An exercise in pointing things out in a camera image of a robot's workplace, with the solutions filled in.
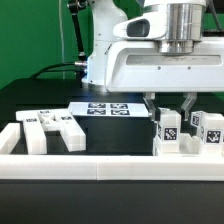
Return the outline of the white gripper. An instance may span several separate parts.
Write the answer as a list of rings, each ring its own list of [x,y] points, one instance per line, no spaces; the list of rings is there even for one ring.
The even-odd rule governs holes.
[[[204,37],[199,17],[141,16],[117,24],[116,42],[107,58],[105,85],[111,92],[145,92],[152,120],[152,92],[184,94],[181,116],[197,100],[196,92],[224,91],[224,37]]]

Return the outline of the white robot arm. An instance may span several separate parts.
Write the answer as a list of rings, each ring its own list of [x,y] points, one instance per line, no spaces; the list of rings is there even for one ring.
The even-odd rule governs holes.
[[[202,34],[213,0],[142,0],[141,16],[129,19],[113,0],[87,0],[94,22],[94,48],[85,87],[141,92],[154,120],[159,92],[182,92],[188,113],[199,92],[224,92],[224,37]]]

